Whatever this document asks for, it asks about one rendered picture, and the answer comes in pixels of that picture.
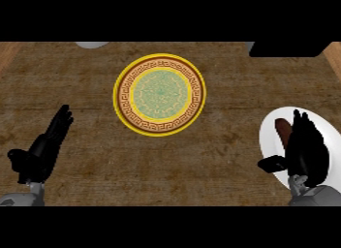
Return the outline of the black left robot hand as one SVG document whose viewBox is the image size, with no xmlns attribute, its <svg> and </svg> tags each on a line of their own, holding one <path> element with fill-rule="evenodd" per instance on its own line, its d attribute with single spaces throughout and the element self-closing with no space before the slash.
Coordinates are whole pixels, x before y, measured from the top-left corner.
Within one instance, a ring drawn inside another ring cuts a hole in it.
<svg viewBox="0 0 341 248">
<path fill-rule="evenodd" d="M 19 184 L 43 183 L 47 180 L 72 122 L 69 106 L 62 105 L 51 118 L 47 130 L 37 136 L 28 151 L 9 150 L 7 158 L 12 163 L 12 170 L 19 174 Z"/>
</svg>

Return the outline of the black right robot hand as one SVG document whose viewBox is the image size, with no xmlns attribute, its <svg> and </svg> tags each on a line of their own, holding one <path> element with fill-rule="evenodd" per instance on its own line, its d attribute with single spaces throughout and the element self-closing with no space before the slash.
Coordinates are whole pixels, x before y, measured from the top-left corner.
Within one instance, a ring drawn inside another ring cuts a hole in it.
<svg viewBox="0 0 341 248">
<path fill-rule="evenodd" d="M 308 115 L 293 110 L 292 133 L 284 155 L 273 155 L 258 162 L 258 167 L 267 172 L 287 171 L 287 176 L 305 175 L 305 186 L 314 188 L 327 177 L 329 151 L 323 136 Z"/>
</svg>

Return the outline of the white plate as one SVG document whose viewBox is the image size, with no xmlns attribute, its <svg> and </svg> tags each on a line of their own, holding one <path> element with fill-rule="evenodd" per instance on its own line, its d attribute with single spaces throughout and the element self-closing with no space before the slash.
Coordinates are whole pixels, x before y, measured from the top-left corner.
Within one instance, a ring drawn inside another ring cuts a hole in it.
<svg viewBox="0 0 341 248">
<path fill-rule="evenodd" d="M 265 116 L 259 128 L 259 148 L 264 157 L 273 155 L 283 156 L 284 149 L 281 141 L 274 130 L 274 120 L 283 118 L 293 123 L 293 110 L 308 115 L 309 120 L 315 124 L 315 128 L 323 136 L 323 143 L 329 151 L 329 171 L 323 185 L 334 188 L 341 193 L 341 134 L 327 120 L 312 111 L 298 107 L 281 107 L 274 109 Z"/>
</svg>

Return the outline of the brown sweet potato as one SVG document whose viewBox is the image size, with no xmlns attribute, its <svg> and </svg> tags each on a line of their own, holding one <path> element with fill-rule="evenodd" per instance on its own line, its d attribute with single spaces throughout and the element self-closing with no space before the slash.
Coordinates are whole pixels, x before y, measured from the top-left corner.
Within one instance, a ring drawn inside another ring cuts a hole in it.
<svg viewBox="0 0 341 248">
<path fill-rule="evenodd" d="M 283 118 L 277 118 L 274 120 L 274 130 L 280 138 L 281 146 L 287 147 L 289 136 L 292 133 L 292 126 Z"/>
</svg>

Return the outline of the yellow patterned plate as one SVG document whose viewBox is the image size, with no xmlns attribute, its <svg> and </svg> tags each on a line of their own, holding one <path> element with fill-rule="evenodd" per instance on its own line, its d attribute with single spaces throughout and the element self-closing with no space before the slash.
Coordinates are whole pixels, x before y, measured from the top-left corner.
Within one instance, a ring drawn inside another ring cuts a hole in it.
<svg viewBox="0 0 341 248">
<path fill-rule="evenodd" d="M 180 56 L 155 53 L 122 69 L 113 85 L 113 109 L 137 134 L 165 137 L 194 122 L 206 102 L 206 84 L 194 65 Z"/>
</svg>

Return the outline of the black appliance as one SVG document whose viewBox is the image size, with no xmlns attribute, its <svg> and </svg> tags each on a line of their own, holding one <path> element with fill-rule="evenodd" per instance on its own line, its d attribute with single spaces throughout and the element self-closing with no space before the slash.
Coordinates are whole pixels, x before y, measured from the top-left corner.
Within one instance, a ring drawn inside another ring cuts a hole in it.
<svg viewBox="0 0 341 248">
<path fill-rule="evenodd" d="M 330 42 L 246 42 L 250 57 L 315 57 Z"/>
</svg>

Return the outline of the pale grey round object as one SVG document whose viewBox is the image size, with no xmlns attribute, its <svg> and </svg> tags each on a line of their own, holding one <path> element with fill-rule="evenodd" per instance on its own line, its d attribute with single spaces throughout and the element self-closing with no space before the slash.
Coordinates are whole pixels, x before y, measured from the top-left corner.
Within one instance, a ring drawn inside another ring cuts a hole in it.
<svg viewBox="0 0 341 248">
<path fill-rule="evenodd" d="M 104 46 L 109 42 L 75 42 L 75 44 L 85 49 L 93 49 Z"/>
</svg>

